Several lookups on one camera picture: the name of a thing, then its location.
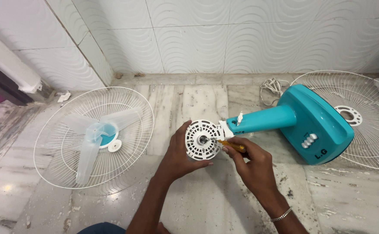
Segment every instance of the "hand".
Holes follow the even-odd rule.
[[[223,147],[223,151],[233,159],[237,173],[246,187],[255,195],[271,217],[282,215],[289,205],[276,187],[272,155],[246,138],[233,137],[227,141],[246,147],[245,157],[250,160],[247,163],[244,162],[243,156],[231,146]]]
[[[171,184],[176,179],[191,173],[197,169],[212,166],[213,162],[210,160],[201,160],[190,162],[187,157],[187,148],[185,147],[185,132],[191,124],[191,120],[185,122],[171,137],[168,150],[158,170],[155,173],[155,178]]]

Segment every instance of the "white push button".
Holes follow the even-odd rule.
[[[312,142],[314,142],[314,139],[312,139],[312,138],[309,136],[309,137],[307,137],[307,141],[312,143]]]
[[[317,135],[315,135],[314,133],[311,133],[311,134],[309,135],[309,137],[311,137],[313,140],[318,139]]]

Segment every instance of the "blue jeans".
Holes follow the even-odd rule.
[[[84,228],[78,234],[124,234],[126,230],[108,222],[94,224]]]

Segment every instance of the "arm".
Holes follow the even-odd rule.
[[[223,151],[233,159],[237,173],[270,218],[279,218],[289,209],[289,205],[276,187],[272,155],[246,138],[233,137],[227,141],[246,147],[247,155],[245,157],[250,160],[247,163],[244,162],[243,156],[232,147],[224,146]],[[289,212],[283,219],[274,222],[274,225],[279,234],[308,233],[293,211]]]
[[[172,182],[197,169],[212,166],[210,160],[190,162],[185,148],[185,131],[191,120],[185,122],[171,137],[168,150],[158,170],[149,182],[147,191],[126,234],[155,233],[166,193]]]

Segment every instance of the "silver bracelet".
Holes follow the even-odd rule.
[[[271,219],[271,222],[280,221],[281,219],[285,218],[286,215],[288,215],[289,212],[291,212],[292,207],[290,207],[283,215],[281,215],[279,218]]]

